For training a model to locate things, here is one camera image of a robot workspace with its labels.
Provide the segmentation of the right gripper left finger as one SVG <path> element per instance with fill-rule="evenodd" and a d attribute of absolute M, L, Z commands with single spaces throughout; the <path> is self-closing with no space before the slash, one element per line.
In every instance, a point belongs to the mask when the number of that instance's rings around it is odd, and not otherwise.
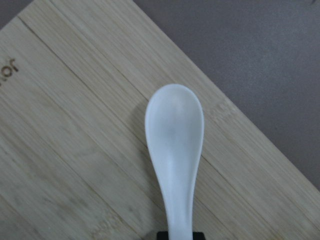
<path fill-rule="evenodd" d="M 169 240 L 169 232 L 168 231 L 158 231 L 156 233 L 156 240 Z"/>

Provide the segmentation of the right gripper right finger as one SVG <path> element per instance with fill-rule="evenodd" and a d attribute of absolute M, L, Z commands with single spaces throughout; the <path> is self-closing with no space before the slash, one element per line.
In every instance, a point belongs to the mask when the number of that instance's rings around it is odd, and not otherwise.
<path fill-rule="evenodd" d="M 205 240 L 205 234 L 203 232 L 194 231 L 192 233 L 193 240 Z"/>

